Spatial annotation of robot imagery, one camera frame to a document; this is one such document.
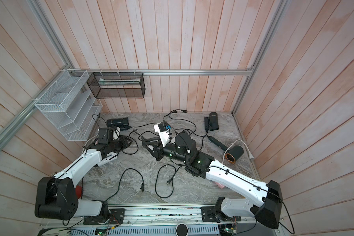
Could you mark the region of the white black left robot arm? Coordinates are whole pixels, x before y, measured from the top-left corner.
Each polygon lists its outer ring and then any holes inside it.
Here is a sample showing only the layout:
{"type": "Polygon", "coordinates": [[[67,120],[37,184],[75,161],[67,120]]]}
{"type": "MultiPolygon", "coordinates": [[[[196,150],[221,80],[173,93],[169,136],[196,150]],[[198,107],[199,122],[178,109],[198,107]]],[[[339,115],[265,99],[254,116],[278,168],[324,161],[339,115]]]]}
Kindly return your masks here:
{"type": "Polygon", "coordinates": [[[101,128],[98,137],[84,148],[80,157],[61,172],[42,178],[37,185],[34,214],[38,218],[69,221],[75,217],[92,217],[99,224],[110,218],[105,201],[82,200],[76,187],[93,168],[115,160],[132,141],[121,135],[118,127],[101,128]]]}

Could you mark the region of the dark green folded hair dryer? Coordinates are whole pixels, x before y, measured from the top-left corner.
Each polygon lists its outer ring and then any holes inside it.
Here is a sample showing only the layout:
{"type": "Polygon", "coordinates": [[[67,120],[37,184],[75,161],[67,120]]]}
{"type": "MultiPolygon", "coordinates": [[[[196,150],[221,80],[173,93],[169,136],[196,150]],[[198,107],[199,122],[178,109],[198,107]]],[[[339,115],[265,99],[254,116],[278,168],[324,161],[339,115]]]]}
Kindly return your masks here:
{"type": "Polygon", "coordinates": [[[117,119],[107,119],[106,120],[107,127],[117,127],[120,128],[121,131],[128,130],[131,128],[129,125],[128,118],[117,118],[117,119]]]}

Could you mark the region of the dark green unfolded hair dryer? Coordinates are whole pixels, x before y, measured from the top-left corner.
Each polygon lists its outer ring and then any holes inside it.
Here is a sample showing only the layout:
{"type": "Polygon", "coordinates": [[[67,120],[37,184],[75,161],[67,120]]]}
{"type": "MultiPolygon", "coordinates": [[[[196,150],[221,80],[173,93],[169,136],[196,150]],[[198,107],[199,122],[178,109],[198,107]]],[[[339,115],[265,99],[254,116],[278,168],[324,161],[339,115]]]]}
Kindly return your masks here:
{"type": "Polygon", "coordinates": [[[224,150],[223,158],[232,164],[235,164],[237,160],[244,154],[244,149],[239,145],[233,144],[228,147],[212,136],[208,136],[208,139],[216,146],[224,150]]]}

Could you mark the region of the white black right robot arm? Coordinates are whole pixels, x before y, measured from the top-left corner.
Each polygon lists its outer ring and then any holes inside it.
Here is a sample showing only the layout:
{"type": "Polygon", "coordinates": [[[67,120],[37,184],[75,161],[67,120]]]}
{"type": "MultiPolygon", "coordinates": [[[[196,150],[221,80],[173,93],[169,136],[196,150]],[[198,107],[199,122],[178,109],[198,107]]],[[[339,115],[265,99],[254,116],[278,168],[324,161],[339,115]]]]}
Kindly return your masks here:
{"type": "Polygon", "coordinates": [[[283,206],[279,183],[257,181],[232,170],[214,157],[197,150],[195,140],[186,132],[178,134],[172,143],[167,131],[161,132],[158,138],[141,137],[141,140],[143,147],[157,160],[169,157],[181,161],[193,176],[221,184],[249,201],[248,204],[241,204],[235,199],[218,198],[213,212],[218,221],[247,211],[262,225],[278,229],[283,206]]]}

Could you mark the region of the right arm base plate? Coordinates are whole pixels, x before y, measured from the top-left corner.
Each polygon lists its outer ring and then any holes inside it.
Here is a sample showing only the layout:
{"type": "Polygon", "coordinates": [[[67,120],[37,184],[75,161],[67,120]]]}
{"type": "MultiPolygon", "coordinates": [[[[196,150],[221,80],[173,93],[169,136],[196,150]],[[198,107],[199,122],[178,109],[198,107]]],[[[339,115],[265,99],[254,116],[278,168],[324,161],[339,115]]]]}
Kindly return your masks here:
{"type": "Polygon", "coordinates": [[[221,204],[225,200],[225,197],[219,197],[214,206],[203,206],[201,207],[201,215],[203,222],[226,222],[226,221],[241,221],[241,217],[229,217],[221,210],[221,204]]]}

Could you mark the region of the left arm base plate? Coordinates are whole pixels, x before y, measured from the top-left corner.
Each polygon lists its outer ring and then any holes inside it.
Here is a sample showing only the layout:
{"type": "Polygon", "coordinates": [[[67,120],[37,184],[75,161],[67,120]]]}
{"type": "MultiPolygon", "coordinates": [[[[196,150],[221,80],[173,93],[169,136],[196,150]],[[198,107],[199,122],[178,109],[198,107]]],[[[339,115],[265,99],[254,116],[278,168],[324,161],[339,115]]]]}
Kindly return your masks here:
{"type": "Polygon", "coordinates": [[[112,208],[102,211],[98,216],[87,216],[83,221],[83,225],[106,225],[106,224],[123,224],[125,216],[124,208],[112,208]]]}

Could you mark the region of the pink hair dryer under arm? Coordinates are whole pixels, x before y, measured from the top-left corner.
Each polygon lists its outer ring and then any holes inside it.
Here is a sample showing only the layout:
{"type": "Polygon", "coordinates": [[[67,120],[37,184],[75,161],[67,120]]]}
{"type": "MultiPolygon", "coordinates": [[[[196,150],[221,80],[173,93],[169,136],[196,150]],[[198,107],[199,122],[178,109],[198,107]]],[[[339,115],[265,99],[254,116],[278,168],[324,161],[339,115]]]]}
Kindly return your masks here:
{"type": "Polygon", "coordinates": [[[222,185],[222,184],[220,184],[220,183],[217,183],[217,182],[215,182],[215,184],[218,186],[218,187],[220,187],[221,189],[223,189],[225,186],[224,185],[222,185]]]}

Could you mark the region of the round black white knob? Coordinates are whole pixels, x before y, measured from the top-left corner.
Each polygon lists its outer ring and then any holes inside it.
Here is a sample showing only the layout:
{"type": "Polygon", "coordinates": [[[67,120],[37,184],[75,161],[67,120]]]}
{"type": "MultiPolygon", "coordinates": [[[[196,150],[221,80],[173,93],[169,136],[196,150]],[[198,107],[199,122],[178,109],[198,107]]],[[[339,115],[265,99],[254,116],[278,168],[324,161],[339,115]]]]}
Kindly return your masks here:
{"type": "Polygon", "coordinates": [[[176,236],[188,236],[189,229],[188,226],[184,223],[180,223],[176,226],[176,236]]]}

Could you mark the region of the red pencil cup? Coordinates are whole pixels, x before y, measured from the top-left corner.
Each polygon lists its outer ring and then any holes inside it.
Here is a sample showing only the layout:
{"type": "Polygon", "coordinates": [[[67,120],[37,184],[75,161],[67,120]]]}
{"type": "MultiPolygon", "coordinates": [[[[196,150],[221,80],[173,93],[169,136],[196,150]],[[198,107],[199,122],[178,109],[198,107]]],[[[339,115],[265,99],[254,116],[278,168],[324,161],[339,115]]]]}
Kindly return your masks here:
{"type": "Polygon", "coordinates": [[[75,192],[76,192],[77,198],[80,199],[80,198],[82,197],[82,193],[83,193],[83,188],[82,188],[82,186],[77,185],[77,186],[75,187],[75,192]]]}

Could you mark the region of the black mesh wall basket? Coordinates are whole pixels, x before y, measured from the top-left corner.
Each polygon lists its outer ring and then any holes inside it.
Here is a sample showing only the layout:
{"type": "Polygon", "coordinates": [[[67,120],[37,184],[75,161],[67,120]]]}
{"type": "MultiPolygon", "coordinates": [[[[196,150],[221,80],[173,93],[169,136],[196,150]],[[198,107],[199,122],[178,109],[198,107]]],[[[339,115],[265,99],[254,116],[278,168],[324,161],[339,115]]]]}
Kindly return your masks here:
{"type": "Polygon", "coordinates": [[[98,99],[144,98],[146,92],[143,74],[137,72],[93,72],[87,85],[98,99]]]}

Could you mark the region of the dark green dryer far right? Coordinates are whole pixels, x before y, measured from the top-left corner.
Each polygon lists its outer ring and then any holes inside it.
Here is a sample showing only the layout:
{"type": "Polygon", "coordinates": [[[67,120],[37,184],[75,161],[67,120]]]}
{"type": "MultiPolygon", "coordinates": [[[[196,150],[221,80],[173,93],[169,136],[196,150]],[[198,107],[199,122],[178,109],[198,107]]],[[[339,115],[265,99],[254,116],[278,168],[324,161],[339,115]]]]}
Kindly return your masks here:
{"type": "Polygon", "coordinates": [[[211,112],[208,117],[204,118],[205,131],[216,131],[219,129],[218,114],[216,112],[211,112]]]}

